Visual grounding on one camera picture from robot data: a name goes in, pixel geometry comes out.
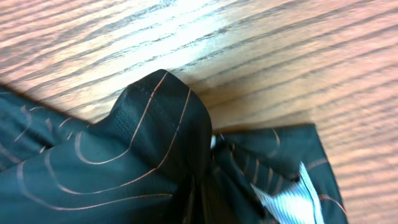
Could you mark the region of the black printed cycling jersey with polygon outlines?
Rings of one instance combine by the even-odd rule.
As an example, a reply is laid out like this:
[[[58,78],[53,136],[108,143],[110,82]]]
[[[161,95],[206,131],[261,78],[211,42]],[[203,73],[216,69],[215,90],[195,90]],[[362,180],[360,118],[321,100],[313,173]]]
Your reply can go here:
[[[1,88],[2,223],[346,223],[314,124],[215,134],[158,70],[88,124]]]

